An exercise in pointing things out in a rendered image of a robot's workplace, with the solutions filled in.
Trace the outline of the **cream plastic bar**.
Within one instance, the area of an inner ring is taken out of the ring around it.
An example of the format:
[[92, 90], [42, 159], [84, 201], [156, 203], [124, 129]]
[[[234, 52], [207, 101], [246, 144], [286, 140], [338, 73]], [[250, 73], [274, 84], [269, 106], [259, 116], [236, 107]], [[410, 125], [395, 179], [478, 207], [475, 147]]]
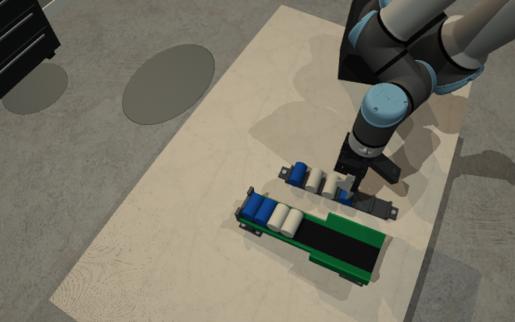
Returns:
[[268, 223], [266, 224], [267, 227], [272, 231], [280, 232], [280, 229], [289, 212], [290, 209], [286, 205], [278, 203]]
[[333, 199], [335, 193], [337, 191], [338, 186], [336, 186], [335, 181], [341, 180], [341, 178], [336, 174], [328, 174], [327, 180], [324, 185], [324, 189], [321, 195], [326, 199]]
[[319, 168], [312, 168], [305, 189], [311, 193], [317, 193], [324, 172]]
[[303, 216], [304, 215], [297, 209], [291, 209], [280, 229], [280, 232], [288, 238], [293, 238]]

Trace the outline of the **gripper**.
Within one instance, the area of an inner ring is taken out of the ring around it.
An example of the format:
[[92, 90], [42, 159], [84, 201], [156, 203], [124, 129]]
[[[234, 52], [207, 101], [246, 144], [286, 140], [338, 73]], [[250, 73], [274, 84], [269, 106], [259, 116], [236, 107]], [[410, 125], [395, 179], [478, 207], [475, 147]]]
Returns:
[[356, 193], [356, 190], [358, 189], [361, 180], [365, 177], [369, 167], [363, 162], [363, 159], [369, 158], [360, 156], [357, 153], [355, 154], [351, 149], [349, 145], [349, 134], [350, 132], [348, 132], [345, 137], [346, 140], [343, 142], [343, 148], [341, 148], [338, 161], [334, 167], [334, 171], [339, 172], [340, 174], [344, 174], [346, 176], [349, 174], [346, 179], [337, 180], [335, 182], [338, 187], [348, 192], [345, 199], [351, 198], [354, 193]]

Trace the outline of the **blue plastic bar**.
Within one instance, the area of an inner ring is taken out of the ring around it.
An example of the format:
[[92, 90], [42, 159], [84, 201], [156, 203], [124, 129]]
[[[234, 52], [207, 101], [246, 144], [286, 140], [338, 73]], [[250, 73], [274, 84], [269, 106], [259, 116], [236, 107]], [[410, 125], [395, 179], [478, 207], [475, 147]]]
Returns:
[[251, 197], [245, 205], [245, 208], [242, 210], [241, 215], [247, 220], [254, 221], [254, 217], [257, 214], [263, 201], [263, 196], [257, 193], [252, 193]]
[[345, 206], [350, 206], [352, 204], [352, 199], [353, 199], [353, 196], [349, 199], [345, 199], [345, 197], [347, 196], [347, 192], [342, 190], [341, 191], [341, 194], [339, 196], [339, 199], [338, 201], [342, 204], [342, 205], [345, 205]]
[[257, 224], [265, 227], [272, 213], [274, 212], [276, 206], [277, 203], [274, 200], [265, 198], [257, 214], [254, 217], [254, 221]]
[[294, 187], [300, 187], [308, 166], [305, 163], [297, 162], [294, 166], [288, 183]]

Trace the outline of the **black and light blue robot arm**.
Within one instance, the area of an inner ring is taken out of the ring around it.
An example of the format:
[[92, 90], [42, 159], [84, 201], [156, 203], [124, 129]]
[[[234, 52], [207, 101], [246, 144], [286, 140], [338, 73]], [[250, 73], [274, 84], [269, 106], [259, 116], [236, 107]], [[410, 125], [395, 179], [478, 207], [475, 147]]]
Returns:
[[485, 0], [448, 18], [443, 11], [455, 1], [371, 0], [349, 33], [381, 82], [364, 95], [349, 145], [389, 184], [399, 182], [401, 169], [382, 152], [398, 125], [433, 92], [474, 80], [488, 54], [515, 39], [515, 0]]

